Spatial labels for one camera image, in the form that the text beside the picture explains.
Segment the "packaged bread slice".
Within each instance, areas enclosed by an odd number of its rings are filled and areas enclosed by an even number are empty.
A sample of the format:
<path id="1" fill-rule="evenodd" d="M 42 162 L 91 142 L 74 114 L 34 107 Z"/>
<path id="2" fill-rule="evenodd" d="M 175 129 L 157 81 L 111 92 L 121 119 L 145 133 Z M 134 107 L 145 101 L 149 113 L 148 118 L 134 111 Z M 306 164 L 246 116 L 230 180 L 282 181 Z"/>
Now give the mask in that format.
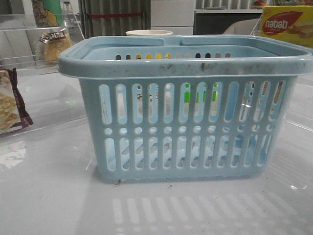
<path id="1" fill-rule="evenodd" d="M 59 54 L 72 46 L 71 38 L 65 27 L 49 33 L 43 32 L 39 41 L 41 43 L 41 59 L 49 63 L 56 63 Z"/>

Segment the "light blue plastic basket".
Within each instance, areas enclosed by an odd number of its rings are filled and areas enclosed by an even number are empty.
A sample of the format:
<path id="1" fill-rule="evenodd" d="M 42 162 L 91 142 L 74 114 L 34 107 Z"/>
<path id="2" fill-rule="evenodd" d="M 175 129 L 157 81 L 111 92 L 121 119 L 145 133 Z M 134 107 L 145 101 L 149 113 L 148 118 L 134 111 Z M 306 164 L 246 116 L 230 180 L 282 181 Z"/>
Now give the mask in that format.
<path id="1" fill-rule="evenodd" d="M 79 80 L 103 178 L 239 178 L 266 168 L 313 51 L 249 35 L 98 36 L 58 65 Z"/>

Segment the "yellow paper cup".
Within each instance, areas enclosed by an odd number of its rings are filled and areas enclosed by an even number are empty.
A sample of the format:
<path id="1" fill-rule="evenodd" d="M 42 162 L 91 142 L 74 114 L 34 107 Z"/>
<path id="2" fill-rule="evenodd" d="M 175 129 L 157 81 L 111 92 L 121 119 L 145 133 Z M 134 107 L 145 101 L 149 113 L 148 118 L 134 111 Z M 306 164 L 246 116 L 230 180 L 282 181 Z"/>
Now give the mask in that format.
<path id="1" fill-rule="evenodd" d="M 155 29 L 130 30 L 126 32 L 127 36 L 168 36 L 172 34 L 172 31 Z"/>

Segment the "white cabinet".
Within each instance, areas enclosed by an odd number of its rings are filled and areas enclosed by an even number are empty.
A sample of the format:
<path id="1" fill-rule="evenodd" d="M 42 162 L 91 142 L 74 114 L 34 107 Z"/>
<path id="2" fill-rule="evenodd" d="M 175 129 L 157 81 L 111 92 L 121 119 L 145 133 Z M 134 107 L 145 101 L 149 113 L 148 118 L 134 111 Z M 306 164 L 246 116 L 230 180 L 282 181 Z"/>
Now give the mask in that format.
<path id="1" fill-rule="evenodd" d="M 152 0 L 151 29 L 172 31 L 174 35 L 194 33 L 195 0 Z"/>

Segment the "red barrier belt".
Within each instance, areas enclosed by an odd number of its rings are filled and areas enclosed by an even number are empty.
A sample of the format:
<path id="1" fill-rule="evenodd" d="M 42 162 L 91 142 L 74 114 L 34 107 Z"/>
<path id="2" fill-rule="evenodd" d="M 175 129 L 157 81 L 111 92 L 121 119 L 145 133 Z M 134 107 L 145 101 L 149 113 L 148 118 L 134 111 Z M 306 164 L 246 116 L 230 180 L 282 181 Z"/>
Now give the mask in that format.
<path id="1" fill-rule="evenodd" d="M 105 18 L 125 18 L 125 17 L 141 17 L 142 13 L 125 13 L 125 14 L 89 14 L 92 19 L 105 19 Z"/>

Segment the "left clear acrylic shelf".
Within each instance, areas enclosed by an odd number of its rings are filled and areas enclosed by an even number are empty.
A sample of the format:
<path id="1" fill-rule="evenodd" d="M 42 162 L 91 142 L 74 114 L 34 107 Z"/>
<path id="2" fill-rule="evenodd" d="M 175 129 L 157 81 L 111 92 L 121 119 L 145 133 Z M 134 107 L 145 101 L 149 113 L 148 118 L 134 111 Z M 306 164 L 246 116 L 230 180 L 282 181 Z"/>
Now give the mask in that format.
<path id="1" fill-rule="evenodd" d="M 33 124 L 0 136 L 12 142 L 20 135 L 85 118 L 79 82 L 58 72 L 56 60 L 45 60 L 40 37 L 64 30 L 72 44 L 83 40 L 79 24 L 62 16 L 60 26 L 37 26 L 35 15 L 13 14 L 0 17 L 0 67 L 16 69 L 17 88 Z"/>

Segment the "clear acrylic display shelf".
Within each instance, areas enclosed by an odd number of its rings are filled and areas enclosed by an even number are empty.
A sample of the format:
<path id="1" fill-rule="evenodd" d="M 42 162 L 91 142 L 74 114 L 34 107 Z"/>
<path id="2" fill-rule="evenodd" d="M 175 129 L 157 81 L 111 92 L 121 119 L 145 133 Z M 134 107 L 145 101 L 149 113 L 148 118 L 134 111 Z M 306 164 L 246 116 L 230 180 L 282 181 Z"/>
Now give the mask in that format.
<path id="1" fill-rule="evenodd" d="M 251 35 L 264 37 L 264 33 L 262 31 L 262 19 L 261 18 L 257 19 L 256 24 L 254 28 L 252 29 Z"/>

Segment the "brown cracker packet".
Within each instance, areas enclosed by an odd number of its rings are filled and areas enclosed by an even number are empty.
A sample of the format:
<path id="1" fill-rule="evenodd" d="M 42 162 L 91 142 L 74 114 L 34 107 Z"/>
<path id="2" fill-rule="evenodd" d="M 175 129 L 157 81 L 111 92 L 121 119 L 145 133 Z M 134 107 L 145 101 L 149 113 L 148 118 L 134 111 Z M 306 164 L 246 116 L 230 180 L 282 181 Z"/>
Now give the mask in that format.
<path id="1" fill-rule="evenodd" d="M 33 125 L 18 89 L 15 68 L 0 70 L 0 134 L 16 132 Z"/>

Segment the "green cartoon snack bag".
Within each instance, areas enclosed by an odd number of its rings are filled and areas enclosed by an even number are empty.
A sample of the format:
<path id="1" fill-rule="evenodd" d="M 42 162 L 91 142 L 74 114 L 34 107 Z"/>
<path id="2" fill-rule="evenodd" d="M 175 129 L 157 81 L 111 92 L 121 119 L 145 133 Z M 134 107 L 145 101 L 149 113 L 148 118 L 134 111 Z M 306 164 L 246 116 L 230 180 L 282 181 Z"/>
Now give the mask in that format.
<path id="1" fill-rule="evenodd" d="M 59 0 L 32 0 L 35 24 L 38 27 L 55 27 L 63 23 Z"/>

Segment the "plate of fruit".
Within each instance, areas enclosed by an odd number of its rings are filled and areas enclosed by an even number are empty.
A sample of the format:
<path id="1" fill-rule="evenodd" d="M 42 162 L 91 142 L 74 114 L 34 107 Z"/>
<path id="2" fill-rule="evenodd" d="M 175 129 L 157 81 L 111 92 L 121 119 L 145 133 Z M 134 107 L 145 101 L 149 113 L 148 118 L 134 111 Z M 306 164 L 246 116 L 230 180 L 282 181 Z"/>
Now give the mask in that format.
<path id="1" fill-rule="evenodd" d="M 254 7 L 267 6 L 267 2 L 265 0 L 255 0 L 253 3 Z"/>

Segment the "yellow nabati wafer box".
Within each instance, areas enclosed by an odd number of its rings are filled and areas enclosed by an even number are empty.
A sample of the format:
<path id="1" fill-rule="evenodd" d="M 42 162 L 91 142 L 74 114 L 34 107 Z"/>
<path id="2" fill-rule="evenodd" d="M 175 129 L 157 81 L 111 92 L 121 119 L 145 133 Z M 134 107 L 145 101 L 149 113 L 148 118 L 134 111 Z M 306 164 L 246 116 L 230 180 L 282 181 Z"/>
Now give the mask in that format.
<path id="1" fill-rule="evenodd" d="M 312 6 L 266 6 L 261 19 L 264 37 L 313 47 Z"/>

